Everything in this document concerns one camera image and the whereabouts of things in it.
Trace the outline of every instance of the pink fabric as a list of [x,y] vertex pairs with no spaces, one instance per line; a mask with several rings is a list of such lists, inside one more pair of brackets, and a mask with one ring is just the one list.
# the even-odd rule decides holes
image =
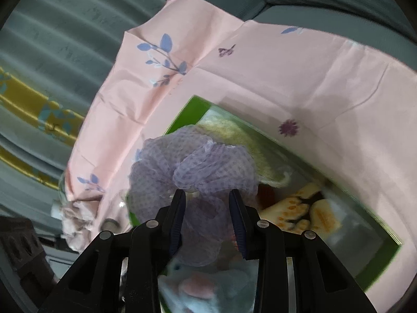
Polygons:
[[[145,64],[136,48],[173,41],[187,74],[153,87],[169,71]],[[230,49],[219,55],[219,48]],[[403,246],[367,295],[387,311],[417,271],[417,75],[351,40],[309,29],[242,21],[202,0],[174,0],[126,33],[116,63],[87,115],[68,164],[67,195],[88,200],[78,177],[94,174],[106,190],[89,240],[108,217],[121,218],[128,175],[145,139],[164,134],[193,95],[241,117],[356,194]],[[294,119],[297,135],[280,134]]]

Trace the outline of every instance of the pink patch on plush toy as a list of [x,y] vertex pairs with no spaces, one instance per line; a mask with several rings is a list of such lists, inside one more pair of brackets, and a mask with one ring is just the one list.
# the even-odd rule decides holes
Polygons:
[[179,289],[196,298],[211,299],[214,297],[214,283],[205,274],[199,272],[194,272],[188,279],[181,282]]

